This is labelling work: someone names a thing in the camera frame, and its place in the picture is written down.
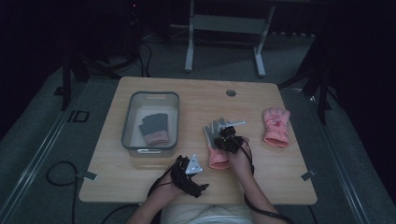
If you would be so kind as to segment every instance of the metal stand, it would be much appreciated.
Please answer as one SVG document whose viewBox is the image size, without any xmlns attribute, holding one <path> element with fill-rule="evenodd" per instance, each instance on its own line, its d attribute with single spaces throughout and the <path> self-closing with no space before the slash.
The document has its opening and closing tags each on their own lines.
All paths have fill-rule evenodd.
<svg viewBox="0 0 396 224">
<path fill-rule="evenodd" d="M 82 53 L 68 53 L 64 55 L 63 59 L 63 86 L 62 86 L 62 96 L 64 98 L 64 102 L 62 105 L 62 111 L 66 110 L 67 106 L 71 101 L 72 89 L 71 89 L 71 74 L 70 71 L 73 71 L 78 81 L 87 82 L 89 79 L 89 74 L 86 70 L 86 64 L 91 66 L 92 68 L 100 71 L 102 74 L 120 79 L 121 77 L 110 69 L 103 67 L 96 61 L 89 59 Z"/>
<path fill-rule="evenodd" d="M 318 116 L 323 124 L 326 124 L 325 110 L 329 108 L 327 104 L 327 93 L 329 87 L 329 76 L 332 71 L 332 55 L 325 49 L 317 38 L 306 53 L 303 62 L 297 72 L 297 75 L 278 84 L 279 90 L 289 85 L 308 78 L 303 88 L 305 96 L 314 96 L 315 92 L 320 88 L 318 101 Z"/>
<path fill-rule="evenodd" d="M 272 17 L 275 11 L 274 6 L 271 6 L 266 20 L 264 19 L 248 19 L 236 17 L 223 17 L 194 14 L 194 0 L 190 4 L 190 26 L 189 26 L 189 45 L 187 47 L 186 65 L 184 70 L 186 72 L 192 71 L 192 61 L 194 54 L 194 30 L 210 30 L 222 32 L 236 32 L 244 34 L 261 35 L 259 44 L 253 48 L 254 58 L 257 65 L 258 75 L 265 76 L 265 69 L 262 62 L 262 46 L 265 42 L 265 37 L 268 35 L 268 29 L 271 24 Z"/>
</svg>

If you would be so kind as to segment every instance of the pink mitten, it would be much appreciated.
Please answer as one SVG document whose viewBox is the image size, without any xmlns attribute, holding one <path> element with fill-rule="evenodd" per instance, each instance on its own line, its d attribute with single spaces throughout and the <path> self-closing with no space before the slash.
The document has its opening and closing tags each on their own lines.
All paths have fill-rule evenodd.
<svg viewBox="0 0 396 224">
<path fill-rule="evenodd" d="M 264 110 L 262 115 L 265 125 L 263 141 L 274 147 L 287 147 L 289 145 L 287 135 L 289 110 L 271 107 Z"/>
<path fill-rule="evenodd" d="M 224 119 L 219 121 L 213 120 L 211 127 L 204 127 L 204 132 L 207 140 L 207 148 L 209 150 L 209 167 L 216 170 L 224 170 L 230 168 L 228 163 L 227 152 L 220 150 L 215 144 L 215 138 L 220 137 L 219 124 L 224 124 Z"/>
</svg>

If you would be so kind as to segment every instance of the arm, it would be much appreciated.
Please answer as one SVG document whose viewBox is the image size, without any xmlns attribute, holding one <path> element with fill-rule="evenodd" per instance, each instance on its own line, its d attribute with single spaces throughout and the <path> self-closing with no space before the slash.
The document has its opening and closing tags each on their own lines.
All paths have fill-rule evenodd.
<svg viewBox="0 0 396 224">
<path fill-rule="evenodd" d="M 235 154 L 228 152 L 229 162 L 236 177 L 239 179 L 242 188 L 244 189 L 247 199 L 255 207 L 268 212 L 277 213 L 274 206 L 270 203 L 264 192 L 260 188 L 253 174 L 251 173 L 250 164 L 247 156 L 242 150 L 245 150 L 249 155 L 248 145 L 244 143 L 242 148 L 236 151 Z M 281 219 L 268 217 L 254 211 L 251 211 L 254 223 L 268 223 L 268 224 L 285 224 L 286 222 Z"/>
<path fill-rule="evenodd" d="M 168 173 L 161 179 L 158 187 L 152 191 L 146 201 L 128 219 L 127 224 L 149 224 L 159 211 L 183 193 L 183 190 L 171 182 L 172 177 Z"/>
</svg>

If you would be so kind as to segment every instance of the person's lap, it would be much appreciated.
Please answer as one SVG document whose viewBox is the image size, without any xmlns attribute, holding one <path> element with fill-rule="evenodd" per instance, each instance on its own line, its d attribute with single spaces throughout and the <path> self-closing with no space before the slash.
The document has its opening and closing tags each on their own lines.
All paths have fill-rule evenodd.
<svg viewBox="0 0 396 224">
<path fill-rule="evenodd" d="M 245 204 L 171 204 L 163 209 L 162 224 L 190 223 L 216 218 L 238 219 L 235 223 L 252 223 Z"/>
</svg>

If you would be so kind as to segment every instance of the clear plastic tray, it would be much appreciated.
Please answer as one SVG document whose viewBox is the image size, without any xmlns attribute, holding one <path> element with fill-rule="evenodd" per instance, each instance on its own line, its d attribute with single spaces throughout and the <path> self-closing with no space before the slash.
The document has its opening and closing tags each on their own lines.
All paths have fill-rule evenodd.
<svg viewBox="0 0 396 224">
<path fill-rule="evenodd" d="M 172 91 L 137 91 L 131 97 L 122 133 L 122 145 L 132 157 L 171 157 L 175 154 L 178 135 L 179 96 Z M 139 128 L 143 118 L 167 115 L 168 141 L 164 145 L 149 145 Z"/>
</svg>

